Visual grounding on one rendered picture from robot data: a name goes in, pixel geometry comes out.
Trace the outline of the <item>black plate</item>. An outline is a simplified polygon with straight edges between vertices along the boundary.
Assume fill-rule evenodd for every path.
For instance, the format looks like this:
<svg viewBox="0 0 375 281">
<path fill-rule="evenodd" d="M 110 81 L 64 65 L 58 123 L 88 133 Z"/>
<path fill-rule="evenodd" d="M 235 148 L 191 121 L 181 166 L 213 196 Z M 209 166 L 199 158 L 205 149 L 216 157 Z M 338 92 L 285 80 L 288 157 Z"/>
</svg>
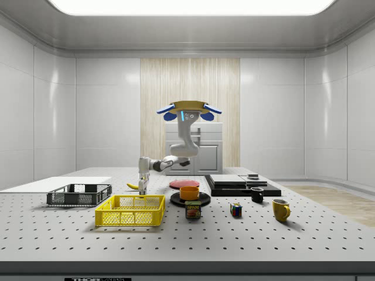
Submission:
<svg viewBox="0 0 375 281">
<path fill-rule="evenodd" d="M 210 203 L 211 197 L 206 193 L 200 192 L 199 198 L 197 200 L 201 202 L 202 206 L 204 206 L 204 205 L 208 205 Z M 172 194 L 171 198 L 170 198 L 170 201 L 171 201 L 171 203 L 173 203 L 175 205 L 182 206 L 182 207 L 185 206 L 185 200 L 180 198 L 180 193 Z"/>
</svg>

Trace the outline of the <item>black mug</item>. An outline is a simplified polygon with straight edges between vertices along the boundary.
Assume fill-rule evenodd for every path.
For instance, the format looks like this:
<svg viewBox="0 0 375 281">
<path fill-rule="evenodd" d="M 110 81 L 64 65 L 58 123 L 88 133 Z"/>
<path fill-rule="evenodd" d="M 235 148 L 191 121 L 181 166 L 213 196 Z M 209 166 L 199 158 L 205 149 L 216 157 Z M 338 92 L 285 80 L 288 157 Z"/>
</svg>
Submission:
<svg viewBox="0 0 375 281">
<path fill-rule="evenodd" d="M 252 187 L 251 190 L 251 199 L 255 203 L 262 203 L 264 199 L 264 189 L 261 187 Z"/>
</svg>

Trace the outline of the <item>yellow bowl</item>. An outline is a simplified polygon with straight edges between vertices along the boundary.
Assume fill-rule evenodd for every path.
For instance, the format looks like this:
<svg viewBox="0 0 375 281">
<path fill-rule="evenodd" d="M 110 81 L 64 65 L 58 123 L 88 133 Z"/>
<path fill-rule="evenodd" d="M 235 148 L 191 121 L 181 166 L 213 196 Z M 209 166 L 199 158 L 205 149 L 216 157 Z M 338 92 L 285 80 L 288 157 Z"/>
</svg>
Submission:
<svg viewBox="0 0 375 281">
<path fill-rule="evenodd" d="M 184 186 L 180 188 L 180 199 L 193 201 L 199 198 L 199 188 L 196 186 Z"/>
</svg>

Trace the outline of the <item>white cabinet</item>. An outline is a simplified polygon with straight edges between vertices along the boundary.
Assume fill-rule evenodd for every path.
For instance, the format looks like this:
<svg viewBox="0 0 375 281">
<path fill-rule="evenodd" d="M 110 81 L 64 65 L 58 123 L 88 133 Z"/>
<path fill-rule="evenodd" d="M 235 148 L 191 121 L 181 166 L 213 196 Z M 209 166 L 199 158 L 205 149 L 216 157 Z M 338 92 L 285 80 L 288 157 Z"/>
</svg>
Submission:
<svg viewBox="0 0 375 281">
<path fill-rule="evenodd" d="M 191 126 L 191 137 L 199 147 L 199 154 L 183 167 L 173 165 L 165 170 L 167 175 L 221 174 L 223 168 L 223 142 L 221 122 L 195 122 Z"/>
</svg>

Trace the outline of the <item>white board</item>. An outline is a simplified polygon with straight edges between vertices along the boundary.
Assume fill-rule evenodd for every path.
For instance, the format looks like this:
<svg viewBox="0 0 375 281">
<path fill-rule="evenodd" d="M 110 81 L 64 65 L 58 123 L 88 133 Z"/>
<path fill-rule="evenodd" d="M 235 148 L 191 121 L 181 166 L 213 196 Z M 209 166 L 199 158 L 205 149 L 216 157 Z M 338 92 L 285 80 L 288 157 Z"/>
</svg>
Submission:
<svg viewBox="0 0 375 281">
<path fill-rule="evenodd" d="M 111 177 L 50 177 L 1 190 L 0 193 L 47 193 L 68 184 L 100 184 L 110 178 Z"/>
</svg>

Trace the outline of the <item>flat-sided can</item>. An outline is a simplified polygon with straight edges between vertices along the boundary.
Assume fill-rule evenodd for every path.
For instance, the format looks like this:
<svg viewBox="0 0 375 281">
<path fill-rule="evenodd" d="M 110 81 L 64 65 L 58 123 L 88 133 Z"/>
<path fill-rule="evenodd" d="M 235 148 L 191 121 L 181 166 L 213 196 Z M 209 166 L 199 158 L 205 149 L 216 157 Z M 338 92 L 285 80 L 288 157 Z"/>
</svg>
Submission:
<svg viewBox="0 0 375 281">
<path fill-rule="evenodd" d="M 186 218 L 200 218 L 201 217 L 201 201 L 185 201 L 185 216 Z"/>
</svg>

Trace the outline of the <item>red plate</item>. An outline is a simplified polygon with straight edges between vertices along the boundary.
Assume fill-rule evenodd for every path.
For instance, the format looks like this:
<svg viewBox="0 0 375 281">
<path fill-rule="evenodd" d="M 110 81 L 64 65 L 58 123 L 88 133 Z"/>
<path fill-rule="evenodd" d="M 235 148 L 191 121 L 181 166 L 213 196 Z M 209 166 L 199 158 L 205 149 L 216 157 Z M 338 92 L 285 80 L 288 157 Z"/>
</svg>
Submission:
<svg viewBox="0 0 375 281">
<path fill-rule="evenodd" d="M 181 187 L 194 186 L 199 187 L 200 183 L 194 180 L 175 180 L 169 183 L 169 187 L 173 189 L 180 189 Z"/>
</svg>

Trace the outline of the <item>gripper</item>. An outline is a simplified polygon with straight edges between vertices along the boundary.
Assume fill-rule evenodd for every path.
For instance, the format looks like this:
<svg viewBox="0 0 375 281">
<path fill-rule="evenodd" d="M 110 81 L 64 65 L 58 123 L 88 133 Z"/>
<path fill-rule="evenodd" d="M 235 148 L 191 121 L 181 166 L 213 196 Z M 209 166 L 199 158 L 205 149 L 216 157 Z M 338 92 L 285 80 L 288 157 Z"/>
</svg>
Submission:
<svg viewBox="0 0 375 281">
<path fill-rule="evenodd" d="M 146 188 L 149 182 L 149 174 L 140 174 L 138 182 L 138 190 L 140 195 L 146 195 Z"/>
</svg>

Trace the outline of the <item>yellow basket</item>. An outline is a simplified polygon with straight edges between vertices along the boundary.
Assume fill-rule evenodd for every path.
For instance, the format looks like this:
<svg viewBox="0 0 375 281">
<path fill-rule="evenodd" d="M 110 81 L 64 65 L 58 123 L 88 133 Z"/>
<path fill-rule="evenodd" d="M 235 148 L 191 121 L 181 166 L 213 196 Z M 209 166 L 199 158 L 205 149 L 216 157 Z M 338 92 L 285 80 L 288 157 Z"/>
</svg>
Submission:
<svg viewBox="0 0 375 281">
<path fill-rule="evenodd" d="M 95 209 L 96 226 L 159 226 L 164 195 L 113 195 Z"/>
</svg>

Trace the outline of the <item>yellow mug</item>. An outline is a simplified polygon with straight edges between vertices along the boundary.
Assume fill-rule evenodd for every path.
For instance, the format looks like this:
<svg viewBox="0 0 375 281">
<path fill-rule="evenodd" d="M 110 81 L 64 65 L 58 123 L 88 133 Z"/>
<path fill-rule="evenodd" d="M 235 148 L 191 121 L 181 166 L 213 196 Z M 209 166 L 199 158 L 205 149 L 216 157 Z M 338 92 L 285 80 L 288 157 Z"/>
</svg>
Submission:
<svg viewBox="0 0 375 281">
<path fill-rule="evenodd" d="M 283 199 L 273 199 L 272 207 L 274 212 L 274 217 L 276 220 L 285 222 L 290 216 L 291 211 L 289 208 L 289 202 Z"/>
</svg>

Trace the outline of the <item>dark grey basket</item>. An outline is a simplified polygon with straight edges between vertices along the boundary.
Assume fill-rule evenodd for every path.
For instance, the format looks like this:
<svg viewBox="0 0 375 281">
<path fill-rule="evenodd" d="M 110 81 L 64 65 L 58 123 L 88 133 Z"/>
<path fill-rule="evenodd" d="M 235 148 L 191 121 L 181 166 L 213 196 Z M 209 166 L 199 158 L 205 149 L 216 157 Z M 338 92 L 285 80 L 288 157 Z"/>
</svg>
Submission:
<svg viewBox="0 0 375 281">
<path fill-rule="evenodd" d="M 110 184 L 68 184 L 47 193 L 47 204 L 57 206 L 96 206 L 112 193 Z"/>
</svg>

